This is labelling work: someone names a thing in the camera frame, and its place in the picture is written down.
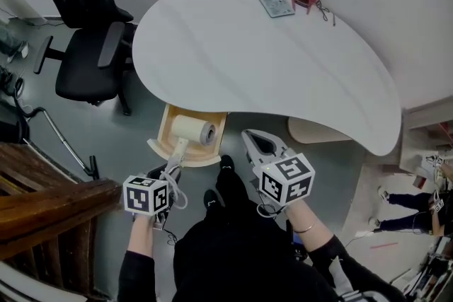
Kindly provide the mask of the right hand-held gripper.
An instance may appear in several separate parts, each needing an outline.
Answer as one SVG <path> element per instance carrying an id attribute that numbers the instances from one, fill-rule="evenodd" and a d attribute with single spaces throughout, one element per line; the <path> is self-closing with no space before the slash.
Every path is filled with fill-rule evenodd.
<path id="1" fill-rule="evenodd" d="M 281 138 L 257 129 L 243 130 L 241 138 L 259 193 L 278 206 L 310 195 L 315 170 L 303 153 L 286 148 Z"/>

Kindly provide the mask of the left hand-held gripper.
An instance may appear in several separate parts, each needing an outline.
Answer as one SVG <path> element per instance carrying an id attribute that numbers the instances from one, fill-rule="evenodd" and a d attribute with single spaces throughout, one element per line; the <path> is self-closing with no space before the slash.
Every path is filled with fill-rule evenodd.
<path id="1" fill-rule="evenodd" d="M 133 217 L 153 219 L 157 230 L 164 229 L 170 210 L 182 209 L 182 191 L 178 188 L 181 169 L 175 166 L 166 171 L 166 166 L 131 175 L 122 184 L 124 210 Z"/>

